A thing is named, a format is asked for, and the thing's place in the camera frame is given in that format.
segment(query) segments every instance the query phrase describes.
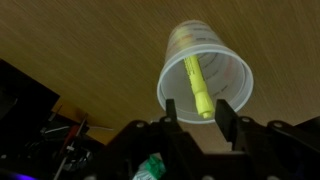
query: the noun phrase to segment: wooden ceiling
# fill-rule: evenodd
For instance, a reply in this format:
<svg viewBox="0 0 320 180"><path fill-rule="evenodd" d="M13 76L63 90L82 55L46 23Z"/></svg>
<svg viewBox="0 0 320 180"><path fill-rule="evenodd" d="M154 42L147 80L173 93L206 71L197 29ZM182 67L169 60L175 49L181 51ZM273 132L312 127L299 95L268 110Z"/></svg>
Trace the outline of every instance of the wooden ceiling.
<svg viewBox="0 0 320 180"><path fill-rule="evenodd" d="M156 85L169 34L198 19L253 71L240 114L297 124L320 115L319 10L317 0L2 0L0 58L116 133L164 114ZM221 138L215 124L182 126L206 150Z"/></svg>

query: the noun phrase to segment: plastic cup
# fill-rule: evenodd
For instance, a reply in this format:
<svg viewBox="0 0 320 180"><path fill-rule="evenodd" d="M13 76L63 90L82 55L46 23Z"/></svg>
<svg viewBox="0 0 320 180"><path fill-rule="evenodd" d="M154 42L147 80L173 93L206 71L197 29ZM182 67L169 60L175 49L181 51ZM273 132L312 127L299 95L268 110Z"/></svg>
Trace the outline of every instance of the plastic cup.
<svg viewBox="0 0 320 180"><path fill-rule="evenodd" d="M198 115L184 59L197 55L208 93L215 105L225 99L238 111L248 101L253 89L249 66L227 48L212 29L198 20L178 25L169 37L165 65L161 71L157 96L165 109L166 99L174 99L178 120L192 124L215 122Z"/></svg>

